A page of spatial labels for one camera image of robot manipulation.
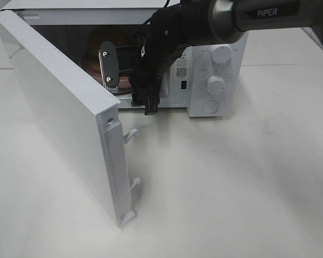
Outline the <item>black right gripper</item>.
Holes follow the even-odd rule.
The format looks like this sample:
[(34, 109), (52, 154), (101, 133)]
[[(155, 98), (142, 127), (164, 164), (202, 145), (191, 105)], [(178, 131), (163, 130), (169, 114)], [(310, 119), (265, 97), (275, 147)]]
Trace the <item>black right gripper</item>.
[(158, 112), (161, 78), (166, 70), (182, 56), (188, 43), (178, 25), (151, 25), (137, 53), (132, 86), (131, 106), (145, 107), (145, 115)]

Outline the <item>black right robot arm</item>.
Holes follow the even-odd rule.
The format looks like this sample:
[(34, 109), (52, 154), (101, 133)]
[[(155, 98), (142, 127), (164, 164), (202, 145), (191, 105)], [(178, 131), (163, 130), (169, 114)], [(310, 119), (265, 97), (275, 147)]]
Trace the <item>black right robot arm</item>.
[(163, 74), (190, 46), (233, 44), (245, 32), (310, 27), (323, 45), (323, 1), (181, 1), (147, 21), (129, 76), (132, 105), (155, 114)]

